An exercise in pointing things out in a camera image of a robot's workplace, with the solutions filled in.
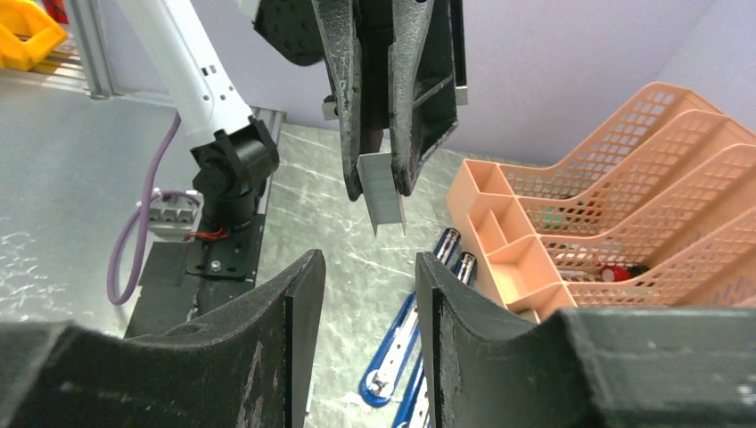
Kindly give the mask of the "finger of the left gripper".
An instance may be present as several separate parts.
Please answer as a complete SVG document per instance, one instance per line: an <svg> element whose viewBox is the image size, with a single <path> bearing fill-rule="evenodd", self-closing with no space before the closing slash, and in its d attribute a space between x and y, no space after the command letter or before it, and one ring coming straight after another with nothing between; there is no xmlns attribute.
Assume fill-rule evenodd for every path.
<svg viewBox="0 0 756 428"><path fill-rule="evenodd" d="M391 169L409 196L426 161L456 130L467 83L461 1L394 1L389 48Z"/></svg>
<svg viewBox="0 0 756 428"><path fill-rule="evenodd" d="M336 101L344 183L349 199L354 202L362 194L357 172L361 143L361 53L354 3L348 0L314 0L312 6Z"/></svg>

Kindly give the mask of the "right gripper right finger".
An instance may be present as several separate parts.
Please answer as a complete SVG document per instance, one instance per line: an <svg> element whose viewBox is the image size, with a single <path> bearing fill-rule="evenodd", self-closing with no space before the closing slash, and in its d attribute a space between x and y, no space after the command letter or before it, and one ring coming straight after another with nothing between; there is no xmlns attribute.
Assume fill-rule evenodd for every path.
<svg viewBox="0 0 756 428"><path fill-rule="evenodd" d="M532 324L415 259L435 427L752 427L752 309L560 309Z"/></svg>

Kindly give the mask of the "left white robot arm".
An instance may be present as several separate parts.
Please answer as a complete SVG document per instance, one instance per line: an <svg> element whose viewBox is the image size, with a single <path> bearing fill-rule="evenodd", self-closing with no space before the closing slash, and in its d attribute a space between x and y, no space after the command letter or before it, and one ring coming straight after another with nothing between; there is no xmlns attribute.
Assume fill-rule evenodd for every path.
<svg viewBox="0 0 756 428"><path fill-rule="evenodd" d="M243 208L278 167L272 137L243 100L188 1L122 1L177 107L199 166L193 187L214 227L242 227ZM350 200L373 226L404 224L403 201L458 125L465 86L458 1L241 1L241 13L288 62L325 64Z"/></svg>

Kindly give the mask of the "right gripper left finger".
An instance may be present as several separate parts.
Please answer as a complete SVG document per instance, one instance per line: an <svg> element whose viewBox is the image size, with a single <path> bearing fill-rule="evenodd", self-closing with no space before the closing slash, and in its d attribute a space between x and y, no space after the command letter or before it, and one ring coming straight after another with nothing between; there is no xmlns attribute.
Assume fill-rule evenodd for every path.
<svg viewBox="0 0 756 428"><path fill-rule="evenodd" d="M301 427L326 264L278 275L161 335L66 321L1 326L4 427Z"/></svg>

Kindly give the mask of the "blue stapler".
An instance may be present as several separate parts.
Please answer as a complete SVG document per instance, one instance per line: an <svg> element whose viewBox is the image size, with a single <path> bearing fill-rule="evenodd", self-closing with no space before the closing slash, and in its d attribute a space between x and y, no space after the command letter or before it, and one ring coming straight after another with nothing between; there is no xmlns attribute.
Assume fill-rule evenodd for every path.
<svg viewBox="0 0 756 428"><path fill-rule="evenodd" d="M418 335L416 292L411 292L358 384L358 393L368 406L383 407L392 399Z"/></svg>
<svg viewBox="0 0 756 428"><path fill-rule="evenodd" d="M478 261L469 251L462 251L451 268L461 283L472 286L476 277ZM433 427L431 416L431 387L433 363L431 353L418 355L410 383L405 390L391 427Z"/></svg>

